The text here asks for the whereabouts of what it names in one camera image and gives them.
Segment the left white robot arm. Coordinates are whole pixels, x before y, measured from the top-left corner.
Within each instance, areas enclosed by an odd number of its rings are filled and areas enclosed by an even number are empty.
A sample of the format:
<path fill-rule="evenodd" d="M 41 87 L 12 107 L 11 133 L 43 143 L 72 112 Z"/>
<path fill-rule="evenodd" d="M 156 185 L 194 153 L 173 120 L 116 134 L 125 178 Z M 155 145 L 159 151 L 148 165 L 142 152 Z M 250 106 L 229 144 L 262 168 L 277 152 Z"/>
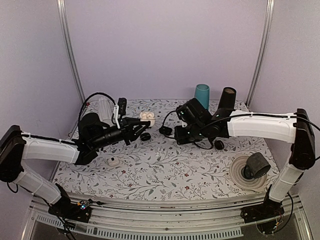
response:
<path fill-rule="evenodd" d="M 12 125 L 0 140 L 0 180 L 14 183 L 51 205 L 63 216 L 74 213 L 74 205 L 64 189 L 44 179 L 28 167 L 25 160 L 58 161 L 77 166 L 88 165 L 98 151 L 121 141 L 129 145 L 149 126 L 149 120 L 125 117 L 110 126 L 98 114 L 86 114 L 78 124 L 78 138 L 61 140 L 35 136 Z"/>

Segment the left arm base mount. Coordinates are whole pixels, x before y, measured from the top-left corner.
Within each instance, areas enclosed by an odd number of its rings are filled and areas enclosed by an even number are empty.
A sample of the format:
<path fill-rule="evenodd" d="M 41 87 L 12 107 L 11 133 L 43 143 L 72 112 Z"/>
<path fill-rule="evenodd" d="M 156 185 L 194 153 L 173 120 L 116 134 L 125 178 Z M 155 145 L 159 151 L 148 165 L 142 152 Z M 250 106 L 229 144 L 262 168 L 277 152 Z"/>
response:
<path fill-rule="evenodd" d="M 72 203 L 67 192 L 59 184 L 55 185 L 59 190 L 60 198 L 56 203 L 49 204 L 48 213 L 56 217 L 88 223 L 92 208 L 84 203 Z"/>

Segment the cream earbud charging case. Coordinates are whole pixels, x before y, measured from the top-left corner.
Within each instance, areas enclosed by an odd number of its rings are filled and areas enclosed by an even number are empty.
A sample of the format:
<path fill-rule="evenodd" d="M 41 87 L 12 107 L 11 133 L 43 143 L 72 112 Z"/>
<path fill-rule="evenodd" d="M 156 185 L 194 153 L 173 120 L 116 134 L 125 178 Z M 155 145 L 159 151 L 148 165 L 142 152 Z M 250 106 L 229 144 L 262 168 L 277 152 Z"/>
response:
<path fill-rule="evenodd" d="M 142 111 L 140 112 L 139 117 L 142 122 L 150 122 L 150 125 L 149 125 L 150 128 L 152 128 L 155 125 L 156 118 L 153 112 Z"/>

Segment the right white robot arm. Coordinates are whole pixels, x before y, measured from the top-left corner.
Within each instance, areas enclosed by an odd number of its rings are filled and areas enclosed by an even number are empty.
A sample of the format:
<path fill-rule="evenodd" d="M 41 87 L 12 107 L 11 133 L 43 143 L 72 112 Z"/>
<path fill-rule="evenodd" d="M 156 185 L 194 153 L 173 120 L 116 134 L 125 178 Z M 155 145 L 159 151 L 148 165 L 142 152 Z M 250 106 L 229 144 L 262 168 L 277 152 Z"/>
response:
<path fill-rule="evenodd" d="M 303 109 L 290 113 L 257 113 L 220 108 L 211 114 L 206 109 L 180 106 L 175 111 L 186 124 L 179 130 L 182 135 L 176 138 L 178 141 L 190 143 L 202 139 L 253 137 L 291 145 L 290 155 L 270 187 L 268 200 L 258 208 L 262 218 L 269 218 L 278 210 L 278 203 L 304 171 L 317 161 L 312 123 Z"/>

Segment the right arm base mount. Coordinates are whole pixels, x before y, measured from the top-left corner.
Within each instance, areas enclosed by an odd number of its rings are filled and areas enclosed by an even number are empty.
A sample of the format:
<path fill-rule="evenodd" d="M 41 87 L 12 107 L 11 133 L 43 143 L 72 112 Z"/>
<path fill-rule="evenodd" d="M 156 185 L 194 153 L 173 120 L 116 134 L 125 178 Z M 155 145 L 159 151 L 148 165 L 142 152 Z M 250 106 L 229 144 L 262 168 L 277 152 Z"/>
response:
<path fill-rule="evenodd" d="M 271 188 L 272 185 L 268 188 L 262 203 L 241 209 L 240 216 L 245 223 L 266 220 L 285 213 L 282 202 L 276 202 L 270 199 Z"/>

